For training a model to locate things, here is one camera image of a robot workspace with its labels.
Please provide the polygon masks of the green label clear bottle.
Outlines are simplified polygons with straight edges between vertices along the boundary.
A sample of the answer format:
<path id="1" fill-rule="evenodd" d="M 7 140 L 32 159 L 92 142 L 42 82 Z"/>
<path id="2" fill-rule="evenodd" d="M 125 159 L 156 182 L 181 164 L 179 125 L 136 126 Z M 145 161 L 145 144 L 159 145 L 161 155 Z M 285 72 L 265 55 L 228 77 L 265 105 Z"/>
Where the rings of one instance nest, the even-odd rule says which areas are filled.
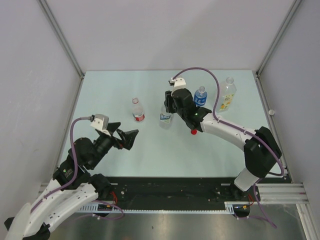
<path id="1" fill-rule="evenodd" d="M 159 115 L 159 126 L 163 129 L 169 129 L 172 125 L 174 115 L 166 111 L 166 107 L 163 104 Z"/>

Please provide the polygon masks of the red cap water bottle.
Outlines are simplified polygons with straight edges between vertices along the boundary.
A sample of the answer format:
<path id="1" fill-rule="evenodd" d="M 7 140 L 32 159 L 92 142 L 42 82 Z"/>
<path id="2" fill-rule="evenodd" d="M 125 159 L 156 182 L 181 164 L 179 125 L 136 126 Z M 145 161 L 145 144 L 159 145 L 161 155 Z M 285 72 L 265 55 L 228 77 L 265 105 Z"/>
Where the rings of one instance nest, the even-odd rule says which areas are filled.
<path id="1" fill-rule="evenodd" d="M 132 98 L 132 115 L 136 122 L 142 122 L 145 119 L 145 111 L 137 97 Z"/>

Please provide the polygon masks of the blue label Pocari bottle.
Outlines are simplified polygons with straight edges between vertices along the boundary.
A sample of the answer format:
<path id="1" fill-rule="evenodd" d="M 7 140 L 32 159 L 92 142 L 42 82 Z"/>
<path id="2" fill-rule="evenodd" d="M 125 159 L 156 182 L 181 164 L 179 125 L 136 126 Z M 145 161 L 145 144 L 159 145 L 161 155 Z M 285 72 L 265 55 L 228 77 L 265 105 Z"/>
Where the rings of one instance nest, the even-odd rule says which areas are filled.
<path id="1" fill-rule="evenodd" d="M 200 86 L 194 93 L 193 101 L 196 106 L 203 107 L 206 104 L 208 93 L 204 86 Z"/>

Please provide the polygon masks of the red bottle cap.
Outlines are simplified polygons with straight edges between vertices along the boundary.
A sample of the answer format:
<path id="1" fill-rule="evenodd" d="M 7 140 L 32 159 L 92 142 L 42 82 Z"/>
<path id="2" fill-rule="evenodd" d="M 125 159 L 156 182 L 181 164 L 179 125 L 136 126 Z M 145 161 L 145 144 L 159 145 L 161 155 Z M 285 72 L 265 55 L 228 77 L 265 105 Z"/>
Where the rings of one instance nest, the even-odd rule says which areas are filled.
<path id="1" fill-rule="evenodd" d="M 190 131 L 190 133 L 191 133 L 192 135 L 196 135 L 196 134 L 197 134 L 197 130 L 196 130 L 196 129 L 192 129 L 192 130 Z"/>

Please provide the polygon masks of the square clear juice bottle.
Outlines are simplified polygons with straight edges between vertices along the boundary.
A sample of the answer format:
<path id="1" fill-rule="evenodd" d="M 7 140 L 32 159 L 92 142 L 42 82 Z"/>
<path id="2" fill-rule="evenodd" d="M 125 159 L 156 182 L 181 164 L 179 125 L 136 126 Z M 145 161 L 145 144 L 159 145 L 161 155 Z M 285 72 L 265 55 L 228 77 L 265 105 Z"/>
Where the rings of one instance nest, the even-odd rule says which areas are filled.
<path id="1" fill-rule="evenodd" d="M 235 80 L 233 77 L 227 77 L 219 84 L 219 100 L 217 104 L 217 112 L 227 111 L 237 92 Z"/>

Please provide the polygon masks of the blue Pocari bottle cap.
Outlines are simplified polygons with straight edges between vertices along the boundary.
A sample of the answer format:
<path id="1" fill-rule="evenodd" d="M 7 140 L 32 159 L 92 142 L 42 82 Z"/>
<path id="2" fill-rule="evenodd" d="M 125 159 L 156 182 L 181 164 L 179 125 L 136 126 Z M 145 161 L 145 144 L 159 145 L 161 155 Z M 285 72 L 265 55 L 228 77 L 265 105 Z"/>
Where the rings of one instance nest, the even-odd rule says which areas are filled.
<path id="1" fill-rule="evenodd" d="M 269 114 L 270 116 L 273 116 L 273 115 L 275 114 L 275 111 L 274 111 L 273 109 L 270 109 L 270 110 L 268 111 L 268 114 Z"/>

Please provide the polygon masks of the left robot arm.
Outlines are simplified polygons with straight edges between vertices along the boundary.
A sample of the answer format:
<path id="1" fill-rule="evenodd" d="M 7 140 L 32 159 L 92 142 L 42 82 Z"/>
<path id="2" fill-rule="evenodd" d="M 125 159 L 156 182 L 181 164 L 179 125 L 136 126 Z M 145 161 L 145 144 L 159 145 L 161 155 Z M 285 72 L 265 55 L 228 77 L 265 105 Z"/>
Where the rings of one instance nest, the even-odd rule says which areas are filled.
<path id="1" fill-rule="evenodd" d="M 90 121 L 98 133 L 91 141 L 74 140 L 77 122 Z M 69 132 L 70 149 L 67 158 L 55 170 L 43 192 L 33 203 L 26 203 L 4 225 L 7 240 L 47 240 L 56 228 L 81 207 L 110 196 L 112 185 L 103 174 L 90 174 L 111 148 L 130 150 L 139 131 L 122 131 L 120 122 L 109 122 L 103 114 L 75 119 Z"/>

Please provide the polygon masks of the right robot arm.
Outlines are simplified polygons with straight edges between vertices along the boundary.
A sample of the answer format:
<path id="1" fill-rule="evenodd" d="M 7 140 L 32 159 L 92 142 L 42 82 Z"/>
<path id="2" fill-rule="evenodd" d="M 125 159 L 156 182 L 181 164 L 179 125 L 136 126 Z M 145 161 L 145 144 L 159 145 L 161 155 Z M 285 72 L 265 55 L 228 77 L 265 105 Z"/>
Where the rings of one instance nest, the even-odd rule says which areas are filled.
<path id="1" fill-rule="evenodd" d="M 211 110 L 196 106 L 186 88 L 166 91 L 164 106 L 168 113 L 177 114 L 192 133 L 215 135 L 243 151 L 245 167 L 230 186 L 230 194 L 235 200 L 242 201 L 247 197 L 249 189 L 270 174 L 275 164 L 279 165 L 279 176 L 284 175 L 280 161 L 282 152 L 268 128 L 248 130 L 217 117 Z"/>

